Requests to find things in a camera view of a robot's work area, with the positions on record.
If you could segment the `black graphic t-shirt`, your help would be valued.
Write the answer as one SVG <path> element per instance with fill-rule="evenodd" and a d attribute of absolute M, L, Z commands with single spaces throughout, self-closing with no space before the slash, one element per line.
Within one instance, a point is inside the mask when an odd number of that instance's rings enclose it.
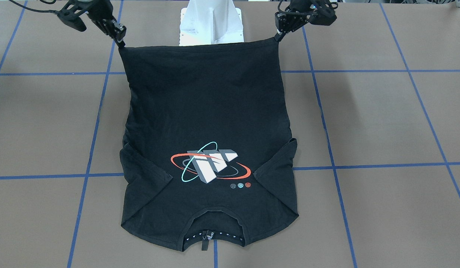
<path fill-rule="evenodd" d="M 119 49 L 130 88 L 121 227 L 185 251 L 266 239 L 299 216 L 273 38 Z"/>

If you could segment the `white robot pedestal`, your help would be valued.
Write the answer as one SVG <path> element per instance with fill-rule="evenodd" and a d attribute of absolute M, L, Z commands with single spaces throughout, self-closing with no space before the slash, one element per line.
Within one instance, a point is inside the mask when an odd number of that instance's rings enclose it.
<path fill-rule="evenodd" d="M 179 46 L 244 42 L 242 12 L 232 0 L 191 0 L 180 12 Z"/>

